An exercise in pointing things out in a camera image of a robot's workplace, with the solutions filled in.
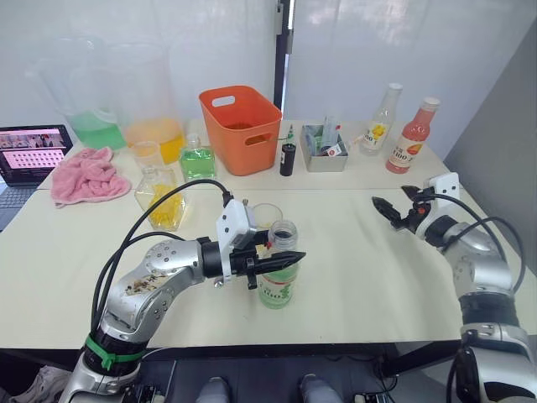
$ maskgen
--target black cylinder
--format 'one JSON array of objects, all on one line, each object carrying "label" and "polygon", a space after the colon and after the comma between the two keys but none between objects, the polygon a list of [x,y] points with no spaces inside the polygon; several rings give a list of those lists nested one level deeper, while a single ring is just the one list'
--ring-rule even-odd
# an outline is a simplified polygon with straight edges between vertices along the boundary
[{"label": "black cylinder", "polygon": [[[111,336],[105,334],[100,328],[97,330],[93,337],[93,341],[99,344],[109,353],[117,355],[136,354],[145,350],[148,342],[146,343],[130,343],[123,340],[117,340]],[[141,361],[137,359],[135,361],[129,361],[127,363],[113,364],[110,370],[102,367],[102,359],[97,354],[93,353],[87,346],[84,350],[84,362],[93,371],[101,375],[107,376],[124,376],[132,373],[138,363]]]},{"label": "black cylinder", "polygon": [[296,145],[282,145],[282,160],[279,163],[279,174],[291,176],[293,174],[293,164],[295,163]]},{"label": "black cylinder", "polygon": [[504,294],[480,293],[459,298],[462,323],[502,323],[519,326],[514,299]]},{"label": "black cylinder", "polygon": [[218,242],[205,242],[201,244],[203,258],[203,275],[211,279],[222,275],[222,259]]}]

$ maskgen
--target laptop screen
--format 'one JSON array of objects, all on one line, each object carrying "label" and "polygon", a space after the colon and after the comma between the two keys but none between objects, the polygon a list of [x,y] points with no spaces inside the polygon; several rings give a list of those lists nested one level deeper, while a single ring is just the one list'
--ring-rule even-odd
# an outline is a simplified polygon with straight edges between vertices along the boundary
[{"label": "laptop screen", "polygon": [[38,185],[72,145],[63,125],[0,128],[0,175],[10,186]]}]

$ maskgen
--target plastic cup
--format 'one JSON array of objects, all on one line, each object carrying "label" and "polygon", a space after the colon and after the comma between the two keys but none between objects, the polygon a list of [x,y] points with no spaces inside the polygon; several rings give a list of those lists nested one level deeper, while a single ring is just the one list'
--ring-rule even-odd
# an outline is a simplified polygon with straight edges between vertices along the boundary
[{"label": "plastic cup", "polygon": [[260,203],[253,207],[253,217],[257,229],[264,230],[270,229],[272,224],[281,221],[284,218],[284,214],[274,204]]},{"label": "plastic cup", "polygon": [[160,146],[154,141],[141,141],[131,148],[134,160],[140,168],[149,166],[163,167],[164,161],[160,153]]}]

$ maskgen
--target small gray container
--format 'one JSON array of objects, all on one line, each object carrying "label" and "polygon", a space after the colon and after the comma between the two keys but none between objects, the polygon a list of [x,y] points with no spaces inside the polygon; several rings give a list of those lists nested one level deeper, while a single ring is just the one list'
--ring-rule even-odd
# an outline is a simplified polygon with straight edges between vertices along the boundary
[{"label": "small gray container", "polygon": [[311,155],[314,149],[314,142],[319,142],[322,137],[322,124],[319,125],[305,125],[302,126],[302,133],[300,134],[300,147],[302,148],[302,155],[304,155],[305,168],[309,172],[343,172],[345,164],[349,154],[345,148],[345,144],[341,139],[341,135],[338,136],[342,147],[343,154],[339,154],[335,157],[317,156]]}]

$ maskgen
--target gray pants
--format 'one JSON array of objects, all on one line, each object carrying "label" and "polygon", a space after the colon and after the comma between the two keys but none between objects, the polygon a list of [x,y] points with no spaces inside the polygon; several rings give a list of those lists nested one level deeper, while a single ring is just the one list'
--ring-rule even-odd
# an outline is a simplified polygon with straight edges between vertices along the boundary
[{"label": "gray pants", "polygon": [[[304,403],[343,403],[343,399],[323,379],[308,374],[300,382]],[[196,403],[231,403],[229,386],[222,378],[211,378],[196,399]]]}]

